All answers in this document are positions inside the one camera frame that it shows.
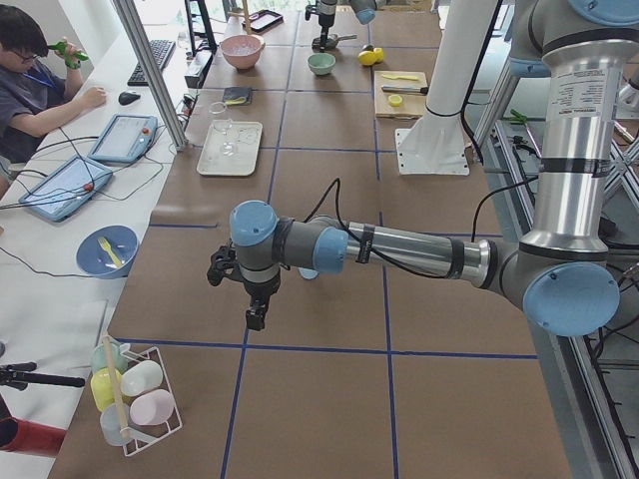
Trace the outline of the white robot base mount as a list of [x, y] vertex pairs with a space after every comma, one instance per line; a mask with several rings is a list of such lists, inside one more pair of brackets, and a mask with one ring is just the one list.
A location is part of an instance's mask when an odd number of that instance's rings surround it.
[[396, 131], [398, 171], [402, 175], [469, 174], [462, 110], [500, 6], [496, 0], [456, 0], [449, 4], [424, 113], [412, 128]]

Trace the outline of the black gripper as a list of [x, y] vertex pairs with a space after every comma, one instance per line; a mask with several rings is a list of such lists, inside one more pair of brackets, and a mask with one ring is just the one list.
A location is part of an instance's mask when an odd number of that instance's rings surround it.
[[251, 297], [246, 310], [247, 329], [263, 330], [270, 306], [270, 298], [277, 293], [281, 285], [281, 273], [278, 266], [251, 270], [240, 267], [244, 288]]
[[319, 37], [320, 50], [333, 49], [333, 34], [329, 34], [329, 29], [334, 25], [334, 14], [319, 13], [319, 25], [321, 27]]

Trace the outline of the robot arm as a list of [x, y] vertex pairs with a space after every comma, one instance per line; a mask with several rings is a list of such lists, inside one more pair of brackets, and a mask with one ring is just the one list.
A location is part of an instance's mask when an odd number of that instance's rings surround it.
[[[328, 46], [329, 29], [334, 25], [338, 2], [335, 0], [318, 0], [306, 7], [305, 18], [308, 21], [312, 15], [318, 17], [320, 34], [315, 49], [324, 52]], [[376, 15], [376, 11], [386, 4], [385, 1], [374, 0], [348, 0], [347, 5], [361, 25], [370, 23]]]
[[638, 51], [634, 1], [519, 1], [512, 24], [515, 75], [550, 80], [531, 230], [517, 244], [464, 241], [344, 222], [280, 217], [262, 201], [230, 215], [230, 238], [208, 279], [240, 282], [247, 326], [265, 326], [283, 266], [339, 273], [377, 261], [435, 279], [462, 279], [507, 298], [559, 336], [589, 334], [616, 313], [621, 292], [598, 234], [625, 64]]

